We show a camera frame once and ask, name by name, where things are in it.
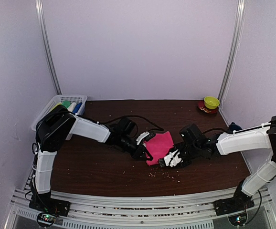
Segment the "pink towel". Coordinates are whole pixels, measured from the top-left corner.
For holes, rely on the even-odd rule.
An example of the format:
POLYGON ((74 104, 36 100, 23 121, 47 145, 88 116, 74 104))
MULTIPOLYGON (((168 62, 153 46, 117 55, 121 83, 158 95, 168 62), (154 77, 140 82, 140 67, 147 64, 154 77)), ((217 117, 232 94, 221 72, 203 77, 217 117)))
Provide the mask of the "pink towel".
POLYGON ((152 155, 152 160, 147 160, 146 163, 148 166, 158 164, 158 160, 163 158, 173 147, 174 142, 169 131, 163 134, 156 134, 149 141, 145 141, 144 145, 148 152, 152 155))

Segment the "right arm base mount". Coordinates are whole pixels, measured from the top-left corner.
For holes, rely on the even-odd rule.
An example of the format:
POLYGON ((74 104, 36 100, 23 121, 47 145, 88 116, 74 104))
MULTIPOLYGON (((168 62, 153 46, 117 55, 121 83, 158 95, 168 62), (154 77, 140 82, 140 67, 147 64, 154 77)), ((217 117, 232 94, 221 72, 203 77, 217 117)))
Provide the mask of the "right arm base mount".
POLYGON ((215 201, 213 205, 217 216, 244 211, 247 208, 252 208, 255 206, 253 200, 243 200, 240 198, 220 199, 215 201))

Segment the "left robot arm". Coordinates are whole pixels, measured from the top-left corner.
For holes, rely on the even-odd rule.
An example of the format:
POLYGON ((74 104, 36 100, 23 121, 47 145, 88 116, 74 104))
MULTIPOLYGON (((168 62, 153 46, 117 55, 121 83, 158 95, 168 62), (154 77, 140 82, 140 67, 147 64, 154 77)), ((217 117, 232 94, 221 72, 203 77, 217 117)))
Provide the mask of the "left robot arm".
POLYGON ((100 123, 56 106, 36 124, 32 193, 33 201, 44 212, 54 207, 51 199, 51 175, 54 159, 69 135, 78 135, 110 146, 117 146, 133 159, 151 161, 153 156, 141 139, 130 137, 137 124, 130 115, 100 123))

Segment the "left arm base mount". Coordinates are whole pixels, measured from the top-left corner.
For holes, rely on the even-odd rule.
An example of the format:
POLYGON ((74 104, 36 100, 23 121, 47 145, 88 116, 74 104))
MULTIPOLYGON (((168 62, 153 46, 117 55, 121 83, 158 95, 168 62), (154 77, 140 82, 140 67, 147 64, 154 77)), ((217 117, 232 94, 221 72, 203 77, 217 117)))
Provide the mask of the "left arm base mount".
POLYGON ((47 202, 37 199, 29 202, 29 208, 63 217, 68 216, 70 205, 70 202, 58 199, 49 199, 47 202))

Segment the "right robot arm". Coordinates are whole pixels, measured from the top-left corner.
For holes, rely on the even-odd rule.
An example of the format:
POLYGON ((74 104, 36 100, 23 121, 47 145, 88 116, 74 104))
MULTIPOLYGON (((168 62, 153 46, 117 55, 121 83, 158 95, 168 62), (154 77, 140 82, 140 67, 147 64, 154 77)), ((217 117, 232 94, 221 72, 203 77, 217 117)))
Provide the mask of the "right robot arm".
POLYGON ((228 129, 217 128, 207 136, 196 124, 182 128, 182 142, 175 144, 159 159, 161 167, 182 167, 197 157, 228 156, 233 153, 267 153, 258 169, 245 178, 230 200, 233 210, 241 210, 251 197, 276 177, 276 115, 260 125, 241 129, 231 123, 228 129))

